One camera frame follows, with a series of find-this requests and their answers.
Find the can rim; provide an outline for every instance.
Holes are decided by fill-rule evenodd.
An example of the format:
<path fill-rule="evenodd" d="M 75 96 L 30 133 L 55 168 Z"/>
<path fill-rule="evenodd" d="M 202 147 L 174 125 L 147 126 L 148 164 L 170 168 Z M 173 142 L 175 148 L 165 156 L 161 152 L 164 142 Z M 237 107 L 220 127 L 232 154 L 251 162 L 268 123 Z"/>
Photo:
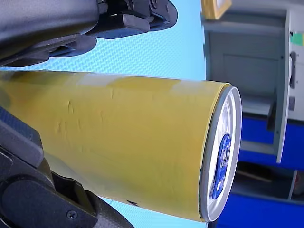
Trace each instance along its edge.
<path fill-rule="evenodd" d="M 219 136 L 219 120 L 225 106 L 229 107 L 228 115 L 230 121 L 228 122 L 228 126 L 230 126 L 229 133 L 231 135 L 230 155 L 223 190 L 216 199 L 213 199 L 212 184 L 214 183 L 220 147 L 216 137 Z M 203 164 L 199 177 L 199 211 L 202 219 L 206 222 L 215 221 L 222 213 L 227 202 L 237 168 L 241 141 L 241 125 L 242 105 L 239 91 L 234 86 L 226 87 L 219 96 L 215 112 L 210 121 L 205 148 L 203 148 Z"/>

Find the black mark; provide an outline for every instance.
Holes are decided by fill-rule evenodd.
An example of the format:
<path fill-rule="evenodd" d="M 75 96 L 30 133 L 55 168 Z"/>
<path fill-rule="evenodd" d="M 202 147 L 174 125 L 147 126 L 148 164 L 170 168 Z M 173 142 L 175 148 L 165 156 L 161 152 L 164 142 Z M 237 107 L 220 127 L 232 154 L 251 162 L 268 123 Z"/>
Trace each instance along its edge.
<path fill-rule="evenodd" d="M 137 205 L 137 203 L 134 203 L 134 202 L 132 202 L 132 201 L 129 201 L 129 200 L 127 200 L 129 203 L 131 203 L 132 205 L 134 205 L 134 206 L 137 206 L 138 207 L 138 205 Z"/>

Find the blue panel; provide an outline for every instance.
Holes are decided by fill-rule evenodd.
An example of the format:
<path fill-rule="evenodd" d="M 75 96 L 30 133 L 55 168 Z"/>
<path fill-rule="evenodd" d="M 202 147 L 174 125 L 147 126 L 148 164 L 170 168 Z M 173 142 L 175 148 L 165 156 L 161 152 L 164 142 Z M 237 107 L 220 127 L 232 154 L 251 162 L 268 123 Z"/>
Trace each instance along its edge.
<path fill-rule="evenodd" d="M 231 194 L 219 217 L 225 228 L 301 227 L 304 206 Z"/>
<path fill-rule="evenodd" d="M 266 121 L 244 117 L 242 123 L 242 139 L 272 144 L 274 134 L 266 129 Z"/>
<path fill-rule="evenodd" d="M 13 70 L 85 71 L 206 79 L 200 0 L 172 2 L 179 18 L 171 29 L 116 40 L 99 39 L 97 47 L 84 55 L 52 58 L 46 63 Z"/>
<path fill-rule="evenodd" d="M 276 156 L 247 151 L 240 151 L 239 160 L 264 165 L 304 170 L 304 152 L 299 149 L 302 148 L 303 135 L 303 125 L 287 125 L 283 156 L 280 164 L 276 163 Z M 266 121 L 244 118 L 242 139 L 270 144 L 272 143 L 272 138 L 273 134 L 266 130 Z"/>

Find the yellow paper wrap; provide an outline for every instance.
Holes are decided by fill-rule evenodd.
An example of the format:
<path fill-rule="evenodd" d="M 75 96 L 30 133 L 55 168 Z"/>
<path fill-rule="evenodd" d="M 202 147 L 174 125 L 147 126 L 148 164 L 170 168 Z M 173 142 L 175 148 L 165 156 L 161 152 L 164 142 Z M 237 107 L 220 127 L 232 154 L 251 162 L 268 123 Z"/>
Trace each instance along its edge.
<path fill-rule="evenodd" d="M 55 172 L 120 202 L 203 221 L 210 118 L 228 84 L 138 76 L 1 72 L 0 105 L 35 128 Z"/>

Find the blue textured surface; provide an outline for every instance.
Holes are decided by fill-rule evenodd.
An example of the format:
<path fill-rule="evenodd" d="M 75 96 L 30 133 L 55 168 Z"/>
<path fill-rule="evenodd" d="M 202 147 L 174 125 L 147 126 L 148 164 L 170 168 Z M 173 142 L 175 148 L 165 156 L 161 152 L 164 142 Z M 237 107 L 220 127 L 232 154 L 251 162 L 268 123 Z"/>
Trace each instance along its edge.
<path fill-rule="evenodd" d="M 25 68 L 1 70 L 52 70 L 131 74 L 154 77 L 206 79 L 202 51 L 200 0 L 172 0 L 179 12 L 177 24 L 168 30 L 138 36 L 99 39 L 91 52 Z M 203 223 L 163 215 L 106 199 L 136 228 L 204 228 Z"/>

